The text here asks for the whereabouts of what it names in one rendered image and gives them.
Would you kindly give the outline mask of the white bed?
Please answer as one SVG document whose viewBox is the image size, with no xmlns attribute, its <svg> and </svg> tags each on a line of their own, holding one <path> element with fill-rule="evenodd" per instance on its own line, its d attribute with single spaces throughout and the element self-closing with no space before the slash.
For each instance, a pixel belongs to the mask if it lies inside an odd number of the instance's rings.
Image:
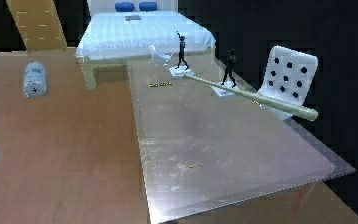
<svg viewBox="0 0 358 224">
<path fill-rule="evenodd" d="M 135 5 L 133 12 L 117 12 L 96 8 L 76 48 L 87 89 L 94 89 L 93 68 L 107 63 L 122 64 L 129 58 L 151 53 L 154 45 L 159 53 L 177 53 L 180 33 L 185 37 L 186 54 L 213 54 L 216 40 L 208 29 L 175 11 L 144 12 Z M 126 21 L 125 16 L 139 15 L 141 20 Z"/>
</svg>

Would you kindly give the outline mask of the grey glass desk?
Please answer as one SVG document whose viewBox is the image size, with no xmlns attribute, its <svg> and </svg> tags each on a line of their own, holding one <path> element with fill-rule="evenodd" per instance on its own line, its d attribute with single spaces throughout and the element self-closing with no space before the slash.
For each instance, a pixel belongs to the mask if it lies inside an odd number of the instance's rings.
<svg viewBox="0 0 358 224">
<path fill-rule="evenodd" d="M 191 55 L 191 70 L 216 82 L 213 56 Z M 353 167 L 292 119 L 243 97 L 134 62 L 129 81 L 151 224 L 340 177 Z M 171 82 L 171 86 L 149 84 Z M 201 167 L 188 168 L 193 164 Z"/>
</svg>

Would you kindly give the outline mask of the black figure statue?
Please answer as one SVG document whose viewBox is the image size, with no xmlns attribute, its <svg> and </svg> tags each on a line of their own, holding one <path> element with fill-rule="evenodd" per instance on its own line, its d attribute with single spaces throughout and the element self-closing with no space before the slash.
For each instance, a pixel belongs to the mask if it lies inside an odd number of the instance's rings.
<svg viewBox="0 0 358 224">
<path fill-rule="evenodd" d="M 180 33 L 177 33 L 180 43 L 179 43 L 179 53 L 178 53 L 178 64 L 174 67 L 170 67 L 169 71 L 173 77 L 181 77 L 185 73 L 192 74 L 191 69 L 187 61 L 185 60 L 185 37 Z"/>
<path fill-rule="evenodd" d="M 231 86 L 232 89 L 235 89 L 237 86 L 236 80 L 232 75 L 232 71 L 235 67 L 236 64 L 236 55 L 235 55 L 235 50 L 234 49 L 229 49 L 228 50 L 228 56 L 227 56 L 227 64 L 226 64 L 226 68 L 224 70 L 224 76 L 223 76 L 223 80 L 220 82 L 220 85 L 224 85 L 227 78 L 230 78 L 230 80 L 232 81 L 233 85 Z M 216 91 L 216 94 L 219 97 L 223 97 L 223 96 L 229 96 L 232 95 L 232 92 L 228 92 L 224 89 L 220 89 L 220 88 L 216 88 L 213 87 L 213 90 Z"/>
</svg>

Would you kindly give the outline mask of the clear glass object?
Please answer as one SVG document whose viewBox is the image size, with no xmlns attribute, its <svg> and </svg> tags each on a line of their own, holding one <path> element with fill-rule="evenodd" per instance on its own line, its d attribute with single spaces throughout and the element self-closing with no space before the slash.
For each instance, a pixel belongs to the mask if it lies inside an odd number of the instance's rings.
<svg viewBox="0 0 358 224">
<path fill-rule="evenodd" d="M 173 54 L 163 54 L 159 53 L 154 45 L 150 45 L 149 49 L 151 50 L 151 60 L 155 65 L 167 66 L 172 59 Z"/>
</svg>

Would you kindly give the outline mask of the pale baseball bat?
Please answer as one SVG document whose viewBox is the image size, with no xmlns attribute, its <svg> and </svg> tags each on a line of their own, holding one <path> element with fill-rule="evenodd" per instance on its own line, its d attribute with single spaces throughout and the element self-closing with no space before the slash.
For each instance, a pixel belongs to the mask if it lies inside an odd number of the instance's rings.
<svg viewBox="0 0 358 224">
<path fill-rule="evenodd" d="M 308 121 L 314 121 L 318 117 L 318 112 L 316 110 L 310 109 L 310 108 L 307 108 L 304 106 L 300 106 L 300 105 L 296 105 L 296 104 L 289 103 L 286 101 L 278 100 L 275 98 L 259 95 L 257 93 L 252 93 L 252 92 L 249 92 L 246 90 L 237 90 L 234 88 L 229 88 L 224 85 L 220 85 L 215 82 L 211 82 L 209 80 L 206 80 L 206 79 L 203 79 L 203 78 L 200 78 L 197 76 L 189 75 L 188 73 L 185 73 L 183 75 L 183 78 L 191 79 L 196 82 L 200 82 L 200 83 L 207 84 L 207 85 L 210 85 L 210 86 L 213 86 L 213 87 L 216 87 L 216 88 L 228 91 L 228 92 L 232 92 L 234 94 L 237 94 L 239 96 L 247 98 L 251 101 L 256 101 L 259 104 L 280 110 L 285 113 L 292 114 L 294 116 L 306 119 Z"/>
</svg>

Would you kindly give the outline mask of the blue pillow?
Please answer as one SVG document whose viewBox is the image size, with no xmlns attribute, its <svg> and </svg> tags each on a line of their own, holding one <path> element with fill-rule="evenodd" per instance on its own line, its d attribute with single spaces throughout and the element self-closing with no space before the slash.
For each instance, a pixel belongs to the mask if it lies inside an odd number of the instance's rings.
<svg viewBox="0 0 358 224">
<path fill-rule="evenodd" d="M 132 2 L 117 2 L 115 4 L 115 10 L 117 12 L 133 12 L 135 5 Z"/>
<path fill-rule="evenodd" d="M 157 11 L 158 4 L 156 2 L 140 2 L 139 10 L 144 12 Z"/>
</svg>

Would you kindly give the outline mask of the white chair with black dots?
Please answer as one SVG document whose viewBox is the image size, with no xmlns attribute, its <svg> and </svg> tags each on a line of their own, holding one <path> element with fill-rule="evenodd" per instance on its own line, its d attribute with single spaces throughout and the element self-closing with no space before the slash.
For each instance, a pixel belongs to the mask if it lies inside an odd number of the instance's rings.
<svg viewBox="0 0 358 224">
<path fill-rule="evenodd" d="M 282 46 L 269 53 L 260 95 L 302 106 L 318 67 L 316 56 Z"/>
</svg>

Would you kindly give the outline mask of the tan wooden dresser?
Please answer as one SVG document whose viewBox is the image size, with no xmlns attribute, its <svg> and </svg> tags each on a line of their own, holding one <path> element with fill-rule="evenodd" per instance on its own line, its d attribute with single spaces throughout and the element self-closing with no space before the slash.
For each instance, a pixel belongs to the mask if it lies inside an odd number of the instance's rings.
<svg viewBox="0 0 358 224">
<path fill-rule="evenodd" d="M 6 0 L 28 51 L 66 50 L 54 0 Z"/>
</svg>

